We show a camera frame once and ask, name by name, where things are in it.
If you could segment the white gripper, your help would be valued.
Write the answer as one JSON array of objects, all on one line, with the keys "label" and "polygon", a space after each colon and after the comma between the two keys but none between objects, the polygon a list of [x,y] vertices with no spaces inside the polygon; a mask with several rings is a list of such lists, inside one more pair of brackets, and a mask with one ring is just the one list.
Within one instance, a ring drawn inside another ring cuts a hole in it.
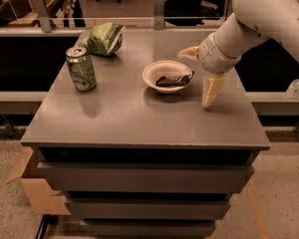
[{"label": "white gripper", "polygon": [[180,59],[199,60],[202,67],[213,74],[203,78],[202,106],[207,108],[212,105],[225,82],[225,73],[229,72],[241,57],[231,58],[223,54],[216,46],[214,33],[211,33],[199,46],[188,47],[181,50],[177,56]]}]

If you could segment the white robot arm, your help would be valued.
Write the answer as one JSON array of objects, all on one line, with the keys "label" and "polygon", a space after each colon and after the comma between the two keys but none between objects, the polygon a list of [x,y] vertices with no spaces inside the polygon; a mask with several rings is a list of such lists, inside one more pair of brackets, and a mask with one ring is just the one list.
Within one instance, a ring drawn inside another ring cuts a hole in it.
[{"label": "white robot arm", "polygon": [[275,40],[299,63],[299,0],[232,0],[232,13],[200,45],[178,53],[201,62],[211,73],[203,79],[202,104],[216,99],[229,72],[248,50]]}]

